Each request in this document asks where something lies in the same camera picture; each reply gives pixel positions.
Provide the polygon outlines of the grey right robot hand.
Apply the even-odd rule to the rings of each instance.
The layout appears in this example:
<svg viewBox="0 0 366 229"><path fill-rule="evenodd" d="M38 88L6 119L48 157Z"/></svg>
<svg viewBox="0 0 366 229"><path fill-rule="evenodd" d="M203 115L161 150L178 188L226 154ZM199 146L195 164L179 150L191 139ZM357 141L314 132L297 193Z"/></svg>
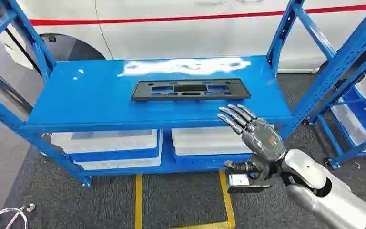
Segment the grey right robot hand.
<svg viewBox="0 0 366 229"><path fill-rule="evenodd" d="M217 117L230 126L252 152L250 159L244 162L227 160L224 167L236 174L247 174L253 180L269 180L279 173L286 148L274 127L242 104L228 104L219 110Z"/></svg>

